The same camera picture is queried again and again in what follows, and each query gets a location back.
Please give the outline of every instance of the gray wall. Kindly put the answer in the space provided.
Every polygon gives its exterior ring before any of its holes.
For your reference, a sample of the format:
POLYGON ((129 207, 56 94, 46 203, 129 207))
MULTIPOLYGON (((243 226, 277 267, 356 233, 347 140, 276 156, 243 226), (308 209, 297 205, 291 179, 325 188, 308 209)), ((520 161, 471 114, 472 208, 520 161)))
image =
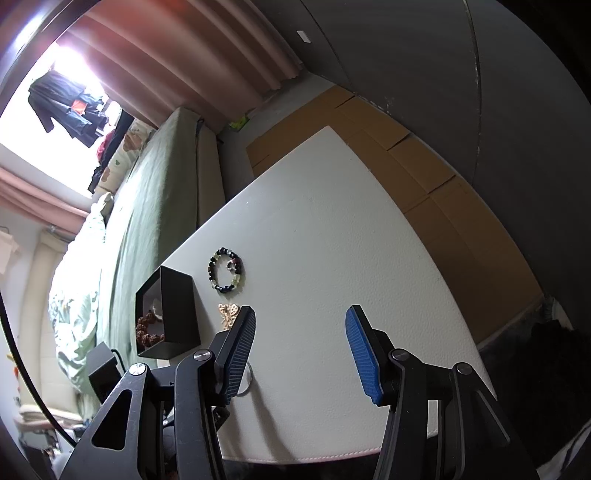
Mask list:
POLYGON ((591 106, 521 20, 496 0, 254 3, 313 73, 380 107, 469 181, 543 290, 591 331, 591 106))

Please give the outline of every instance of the green bedsheet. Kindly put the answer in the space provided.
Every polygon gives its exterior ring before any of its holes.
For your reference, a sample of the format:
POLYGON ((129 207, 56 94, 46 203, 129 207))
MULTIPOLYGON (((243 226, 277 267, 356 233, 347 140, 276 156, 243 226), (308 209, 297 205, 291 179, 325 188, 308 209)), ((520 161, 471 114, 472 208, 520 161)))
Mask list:
MULTIPOLYGON (((142 151, 115 196, 106 228, 97 343, 137 361, 135 293, 196 229, 195 130, 199 116, 176 110, 142 151)), ((141 359, 155 366, 154 360, 141 359)))

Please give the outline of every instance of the floor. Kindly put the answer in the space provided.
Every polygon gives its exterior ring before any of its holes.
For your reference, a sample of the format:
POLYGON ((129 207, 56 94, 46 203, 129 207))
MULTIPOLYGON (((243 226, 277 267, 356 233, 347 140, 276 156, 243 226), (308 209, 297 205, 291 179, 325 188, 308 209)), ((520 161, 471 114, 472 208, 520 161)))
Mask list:
POLYGON ((277 122, 296 111, 334 84, 318 75, 302 72, 297 78, 282 84, 267 101, 249 114, 249 122, 235 132, 226 127, 218 138, 220 168, 226 201, 230 201, 254 180, 246 147, 277 122))

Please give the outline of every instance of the green object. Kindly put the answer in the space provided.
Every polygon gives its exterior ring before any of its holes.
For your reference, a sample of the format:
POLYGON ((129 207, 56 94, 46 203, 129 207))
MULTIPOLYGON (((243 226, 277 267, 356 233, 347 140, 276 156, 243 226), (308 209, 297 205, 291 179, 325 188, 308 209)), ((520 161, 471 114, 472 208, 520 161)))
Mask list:
POLYGON ((248 123, 248 117, 243 115, 242 118, 238 122, 230 122, 230 128, 235 132, 239 132, 244 125, 248 123))

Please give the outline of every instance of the hanging clothes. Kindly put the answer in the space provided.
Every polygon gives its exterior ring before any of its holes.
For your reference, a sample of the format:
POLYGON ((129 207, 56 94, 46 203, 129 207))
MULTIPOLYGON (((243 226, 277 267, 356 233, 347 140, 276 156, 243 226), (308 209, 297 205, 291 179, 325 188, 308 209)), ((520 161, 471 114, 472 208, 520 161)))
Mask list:
POLYGON ((111 137, 109 138, 109 135, 105 137, 102 153, 100 152, 100 147, 99 151, 97 152, 97 155, 99 156, 99 166, 95 168, 95 171, 92 174, 92 181, 90 182, 90 185, 88 185, 89 192, 95 192, 95 188, 100 182, 101 175, 105 171, 105 168, 107 168, 109 165, 109 160, 117 150, 117 147, 123 140, 123 137, 127 133, 127 130, 129 130, 129 127, 133 121, 134 117, 132 117, 125 110, 121 110, 121 115, 117 120, 117 126, 115 127, 115 130, 112 130, 109 134, 111 137))
POLYGON ((54 128, 53 118, 72 138, 91 147, 108 118, 98 110, 102 98, 85 93, 85 89, 85 85, 50 70, 31 84, 28 101, 47 133, 54 128))

